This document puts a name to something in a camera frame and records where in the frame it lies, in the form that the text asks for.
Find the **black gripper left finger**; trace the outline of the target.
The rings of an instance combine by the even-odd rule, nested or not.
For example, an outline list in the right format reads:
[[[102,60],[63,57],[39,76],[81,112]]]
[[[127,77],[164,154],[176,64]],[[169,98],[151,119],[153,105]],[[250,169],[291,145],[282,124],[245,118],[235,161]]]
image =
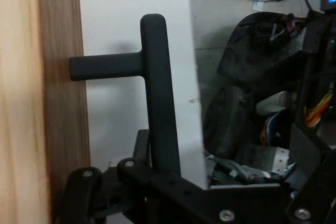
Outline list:
[[[68,178],[58,223],[105,223],[123,214],[132,223],[147,223],[145,186],[151,175],[149,130],[139,130],[133,155],[101,172],[86,167]]]

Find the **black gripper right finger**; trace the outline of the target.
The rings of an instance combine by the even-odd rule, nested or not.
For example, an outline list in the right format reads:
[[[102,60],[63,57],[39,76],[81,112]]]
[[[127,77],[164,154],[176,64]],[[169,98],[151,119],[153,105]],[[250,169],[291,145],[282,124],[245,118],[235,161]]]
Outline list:
[[[140,195],[134,208],[145,223],[289,223],[279,186],[204,190],[172,175],[126,175]]]

